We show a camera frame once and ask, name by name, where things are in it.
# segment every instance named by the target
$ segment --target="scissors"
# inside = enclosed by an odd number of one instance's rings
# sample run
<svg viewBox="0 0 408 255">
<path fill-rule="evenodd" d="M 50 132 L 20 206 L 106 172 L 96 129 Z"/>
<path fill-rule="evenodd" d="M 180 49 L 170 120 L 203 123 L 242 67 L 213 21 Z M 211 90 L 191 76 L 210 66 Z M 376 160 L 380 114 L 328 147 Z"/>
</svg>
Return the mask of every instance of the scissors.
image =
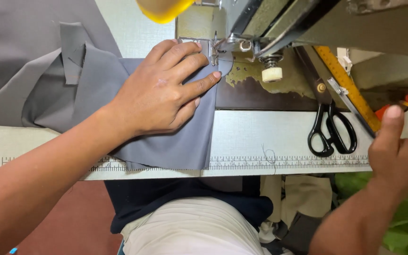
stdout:
<svg viewBox="0 0 408 255">
<path fill-rule="evenodd" d="M 335 149 L 331 146 L 332 143 L 341 154 L 353 153 L 357 148 L 357 135 L 355 133 L 354 127 L 349 122 L 349 120 L 337 109 L 332 95 L 328 91 L 324 80 L 319 76 L 319 73 L 315 69 L 310 57 L 308 56 L 308 53 L 306 53 L 305 48 L 303 46 L 298 46 L 294 48 L 294 51 L 303 65 L 305 78 L 307 79 L 310 88 L 312 89 L 317 101 L 319 102 L 319 109 L 317 110 L 316 119 L 314 121 L 313 128 L 308 135 L 308 147 L 310 148 L 311 152 L 318 157 L 331 156 L 335 151 Z M 326 124 L 328 133 L 330 133 L 330 138 L 326 138 L 321 130 L 324 112 L 327 112 L 328 114 Z M 348 136 L 350 138 L 349 148 L 347 148 L 344 144 L 340 133 L 336 128 L 334 117 L 338 117 L 347 129 Z M 313 149 L 311 140 L 314 135 L 319 135 L 324 145 L 324 149 L 321 152 L 317 152 Z"/>
</svg>

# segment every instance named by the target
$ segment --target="red floor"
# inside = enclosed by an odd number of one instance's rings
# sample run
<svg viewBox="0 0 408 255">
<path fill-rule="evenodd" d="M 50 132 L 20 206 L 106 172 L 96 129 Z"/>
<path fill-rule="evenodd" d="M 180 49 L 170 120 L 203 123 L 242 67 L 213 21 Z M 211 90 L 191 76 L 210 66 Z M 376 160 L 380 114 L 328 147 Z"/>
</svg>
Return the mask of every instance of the red floor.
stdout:
<svg viewBox="0 0 408 255">
<path fill-rule="evenodd" d="M 110 233 L 113 216 L 103 181 L 78 182 L 15 254 L 116 255 L 122 236 Z"/>
</svg>

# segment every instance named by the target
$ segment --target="hand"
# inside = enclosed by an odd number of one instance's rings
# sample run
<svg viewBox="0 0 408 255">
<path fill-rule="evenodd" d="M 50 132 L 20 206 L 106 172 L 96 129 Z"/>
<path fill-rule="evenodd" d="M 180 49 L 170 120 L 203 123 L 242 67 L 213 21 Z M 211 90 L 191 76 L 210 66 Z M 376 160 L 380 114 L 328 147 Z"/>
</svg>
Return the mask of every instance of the hand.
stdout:
<svg viewBox="0 0 408 255">
<path fill-rule="evenodd" d="M 387 186 L 390 192 L 408 192 L 408 139 L 400 139 L 404 112 L 391 106 L 383 116 L 382 127 L 369 149 L 369 159 L 377 185 Z"/>
<path fill-rule="evenodd" d="M 174 132 L 193 116 L 199 96 L 221 78 L 220 72 L 213 72 L 182 85 L 185 78 L 208 65 L 207 57 L 194 54 L 201 49 L 199 43 L 178 43 L 173 39 L 162 41 L 150 51 L 107 105 L 120 120 L 125 140 Z"/>
</svg>

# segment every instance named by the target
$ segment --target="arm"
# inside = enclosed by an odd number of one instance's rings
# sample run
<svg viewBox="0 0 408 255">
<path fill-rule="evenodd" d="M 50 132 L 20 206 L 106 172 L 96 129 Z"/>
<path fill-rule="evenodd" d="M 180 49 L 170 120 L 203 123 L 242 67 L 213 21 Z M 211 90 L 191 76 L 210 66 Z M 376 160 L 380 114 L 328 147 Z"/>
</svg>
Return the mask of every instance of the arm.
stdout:
<svg viewBox="0 0 408 255">
<path fill-rule="evenodd" d="M 373 177 L 336 209 L 315 233 L 310 255 L 376 255 L 394 212 L 408 195 L 408 139 L 404 113 L 390 107 L 369 150 Z"/>
<path fill-rule="evenodd" d="M 193 42 L 159 43 L 108 105 L 0 167 L 0 254 L 29 235 L 100 157 L 132 137 L 173 132 L 194 114 L 199 95 L 221 76 L 214 72 L 182 86 L 208 64 L 204 55 L 190 55 L 200 50 Z"/>
</svg>

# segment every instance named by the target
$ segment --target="industrial sewing machine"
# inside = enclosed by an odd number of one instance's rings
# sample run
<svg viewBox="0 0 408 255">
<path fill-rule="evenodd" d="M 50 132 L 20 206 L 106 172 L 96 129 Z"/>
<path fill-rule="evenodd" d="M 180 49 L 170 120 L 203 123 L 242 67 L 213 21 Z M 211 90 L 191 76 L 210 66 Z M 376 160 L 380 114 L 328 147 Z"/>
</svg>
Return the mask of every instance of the industrial sewing machine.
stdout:
<svg viewBox="0 0 408 255">
<path fill-rule="evenodd" d="M 281 79 L 285 48 L 301 44 L 408 55 L 408 0 L 199 0 L 212 6 L 212 64 L 252 52 L 263 81 Z"/>
</svg>

